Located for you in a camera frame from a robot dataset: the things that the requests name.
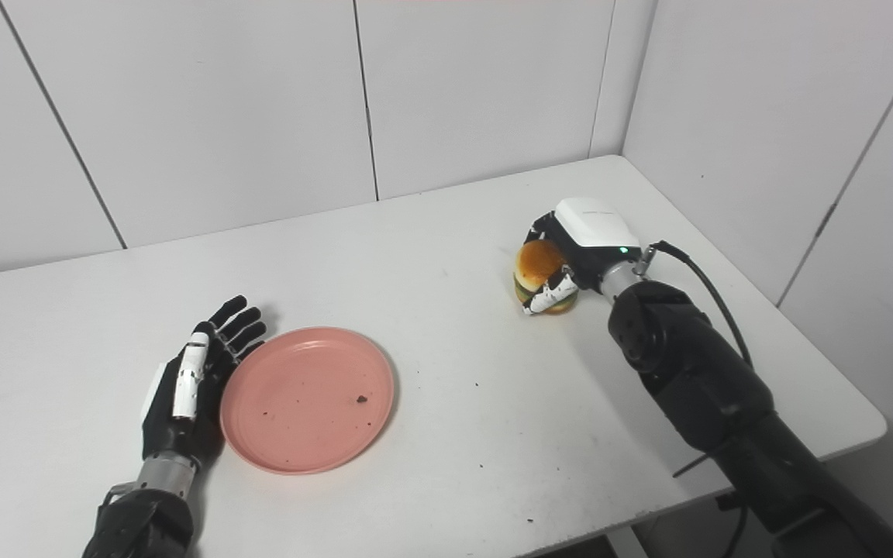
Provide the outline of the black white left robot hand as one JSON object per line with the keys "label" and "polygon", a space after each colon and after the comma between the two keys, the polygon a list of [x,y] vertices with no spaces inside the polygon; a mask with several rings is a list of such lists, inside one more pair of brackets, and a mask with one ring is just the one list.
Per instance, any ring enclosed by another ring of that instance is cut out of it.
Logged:
{"label": "black white left robot hand", "polygon": [[195,416],[174,416],[178,371],[187,353],[183,347],[160,369],[142,421],[144,458],[174,451],[204,467],[220,455],[225,442],[220,420],[224,391],[242,361],[263,345],[266,331],[261,310],[243,295],[224,301],[212,317],[195,326],[194,333],[208,337],[202,365],[194,367],[201,374],[195,389]]}

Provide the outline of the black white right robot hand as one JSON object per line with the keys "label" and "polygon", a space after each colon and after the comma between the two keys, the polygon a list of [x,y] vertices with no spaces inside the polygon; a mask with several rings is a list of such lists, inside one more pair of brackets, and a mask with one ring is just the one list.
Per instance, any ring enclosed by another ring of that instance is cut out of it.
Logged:
{"label": "black white right robot hand", "polygon": [[614,305],[641,282],[643,248],[612,205],[565,198],[535,220],[516,254],[513,281],[526,315],[570,310],[581,291]]}

